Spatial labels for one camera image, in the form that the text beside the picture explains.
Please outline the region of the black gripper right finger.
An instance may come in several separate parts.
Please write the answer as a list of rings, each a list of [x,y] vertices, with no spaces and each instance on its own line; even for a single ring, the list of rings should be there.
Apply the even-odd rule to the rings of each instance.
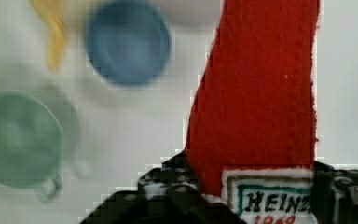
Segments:
[[[318,224],[358,224],[358,169],[316,161],[310,211]]]

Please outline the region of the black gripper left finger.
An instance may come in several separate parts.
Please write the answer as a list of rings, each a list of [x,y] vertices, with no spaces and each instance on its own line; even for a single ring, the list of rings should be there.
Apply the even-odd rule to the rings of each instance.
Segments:
[[[200,182],[184,151],[138,180],[145,218],[205,218]]]

